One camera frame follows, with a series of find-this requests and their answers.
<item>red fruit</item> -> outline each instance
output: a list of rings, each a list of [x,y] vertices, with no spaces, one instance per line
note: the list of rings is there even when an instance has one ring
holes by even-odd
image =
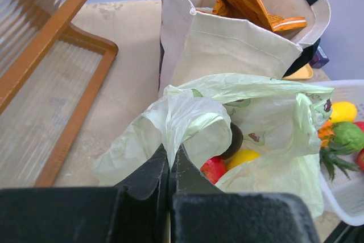
[[[355,122],[354,124],[359,126],[359,128],[364,132],[364,122]]]
[[[226,173],[226,167],[222,159],[214,156],[202,165],[200,171],[211,183],[215,184]]]
[[[360,169],[364,172],[364,149],[360,151],[358,154],[357,164],[359,165]]]

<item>clear plastic panel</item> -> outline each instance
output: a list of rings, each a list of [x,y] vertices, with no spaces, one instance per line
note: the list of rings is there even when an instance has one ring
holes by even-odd
[[[65,0],[0,0],[0,77]]]
[[[58,41],[0,116],[0,188],[31,187],[102,59]]]

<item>white tote bag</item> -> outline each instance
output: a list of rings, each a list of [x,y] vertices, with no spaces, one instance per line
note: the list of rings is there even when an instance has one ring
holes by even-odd
[[[302,52],[319,40],[330,21],[327,0],[263,2],[271,14],[305,17],[307,26],[282,37],[248,20],[196,10],[213,7],[215,0],[162,0],[160,95],[167,85],[218,73],[281,79]]]

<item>orange packet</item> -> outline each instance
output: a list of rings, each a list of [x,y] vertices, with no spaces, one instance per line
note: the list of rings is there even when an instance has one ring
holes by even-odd
[[[262,0],[216,0],[212,13],[222,17],[247,19],[272,32],[307,26],[304,17],[284,19],[278,15],[269,14]]]

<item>table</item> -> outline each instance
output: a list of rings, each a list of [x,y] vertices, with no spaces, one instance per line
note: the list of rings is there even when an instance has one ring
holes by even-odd
[[[96,186],[94,161],[132,120],[158,98],[159,28],[157,0],[100,3],[84,6],[73,23],[106,37],[119,54],[78,133],[55,186]],[[306,82],[328,81],[322,70]],[[340,220],[325,212],[315,220],[321,240]]]

